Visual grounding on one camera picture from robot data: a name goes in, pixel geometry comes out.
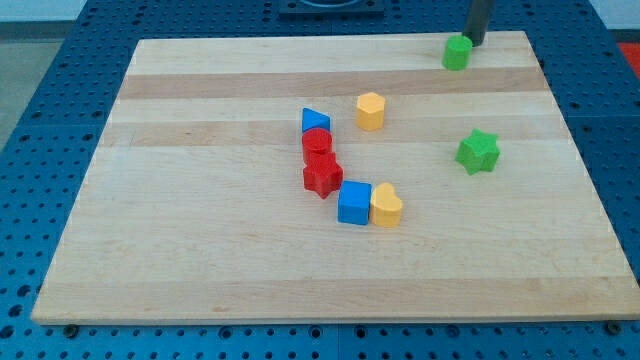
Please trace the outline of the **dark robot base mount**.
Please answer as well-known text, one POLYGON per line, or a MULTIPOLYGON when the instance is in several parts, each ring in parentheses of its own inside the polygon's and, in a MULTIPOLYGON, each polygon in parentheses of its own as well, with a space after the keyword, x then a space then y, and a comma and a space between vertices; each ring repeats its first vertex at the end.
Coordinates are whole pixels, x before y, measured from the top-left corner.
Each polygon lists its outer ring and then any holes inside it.
POLYGON ((281 18, 301 16, 380 15, 385 11, 384 0, 281 0, 281 18))

